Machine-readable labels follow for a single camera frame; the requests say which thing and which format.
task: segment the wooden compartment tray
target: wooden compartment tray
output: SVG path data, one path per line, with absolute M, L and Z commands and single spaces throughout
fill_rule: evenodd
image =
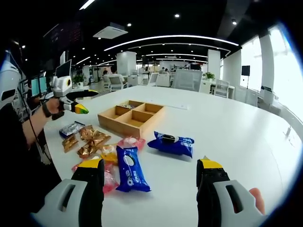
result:
M 141 138 L 160 118 L 163 109 L 161 105 L 129 100 L 99 113 L 98 120 L 101 126 L 115 132 Z

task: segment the person's hand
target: person's hand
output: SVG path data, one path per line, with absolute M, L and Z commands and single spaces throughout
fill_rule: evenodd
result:
M 58 98 L 51 98 L 46 102 L 47 109 L 51 114 L 57 114 L 59 112 L 59 104 Z
M 264 206 L 264 200 L 262 198 L 261 192 L 258 188 L 252 188 L 249 190 L 249 192 L 253 195 L 253 197 L 256 198 L 256 207 L 257 209 L 265 215 L 265 206 Z

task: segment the blue oreo package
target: blue oreo package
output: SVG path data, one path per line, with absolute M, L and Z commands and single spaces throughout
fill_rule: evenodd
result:
M 137 155 L 138 148 L 121 148 L 117 146 L 120 185 L 116 188 L 122 192 L 138 190 L 150 192 L 151 189 L 144 179 Z
M 195 141 L 192 138 L 176 137 L 156 131 L 154 131 L 154 134 L 156 139 L 147 143 L 150 148 L 175 155 L 187 155 L 193 158 L 193 144 Z

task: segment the black ceiling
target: black ceiling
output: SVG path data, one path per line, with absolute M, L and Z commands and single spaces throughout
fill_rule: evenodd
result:
M 128 48 L 138 46 L 142 46 L 142 48 L 130 49 L 137 53 L 137 59 L 140 59 L 142 55 L 152 53 L 207 56 L 209 47 L 194 44 L 211 45 L 234 52 L 240 46 L 213 40 L 179 37 L 141 41 L 106 52 L 104 49 L 131 40 L 158 35 L 201 35 L 221 38 L 241 45 L 277 20 L 277 15 L 269 10 L 272 5 L 264 0 L 187 0 L 180 2 L 175 0 L 95 0 L 86 9 L 79 11 L 86 1 L 46 0 L 32 1 L 32 4 L 23 1 L 18 4 L 17 8 L 15 6 L 15 15 L 18 15 L 19 19 L 10 21 L 7 29 L 10 38 L 19 42 L 20 46 L 26 45 L 25 49 L 21 49 L 22 68 L 26 74 L 39 72 L 43 69 L 45 61 L 50 58 L 55 58 L 55 64 L 58 64 L 62 52 L 51 51 L 52 46 L 45 45 L 47 36 L 46 38 L 43 36 L 55 25 L 63 22 L 80 23 L 80 40 L 69 45 L 66 50 L 69 51 L 69 58 L 72 58 L 73 64 L 90 56 L 90 59 L 81 63 L 83 66 L 83 64 L 110 61 L 112 58 L 115 59 L 115 55 L 121 50 L 126 51 Z M 236 26 L 232 24 L 233 18 L 238 22 Z M 110 22 L 125 26 L 128 33 L 113 40 L 93 38 L 96 32 L 108 26 Z M 186 45 L 161 45 L 162 43 L 185 43 Z M 226 50 L 219 50 L 222 58 L 228 53 Z M 165 55 L 153 58 L 150 56 L 149 60 L 160 57 L 164 58 Z M 194 60 L 192 56 L 182 56 L 182 58 Z M 205 61 L 206 58 L 195 57 L 195 60 Z

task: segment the wrist strap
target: wrist strap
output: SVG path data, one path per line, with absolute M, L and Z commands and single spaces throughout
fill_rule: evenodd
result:
M 52 116 L 52 113 L 49 112 L 49 110 L 47 109 L 46 102 L 42 104 L 42 110 L 43 110 L 43 113 L 46 116 L 46 118 L 49 118 Z

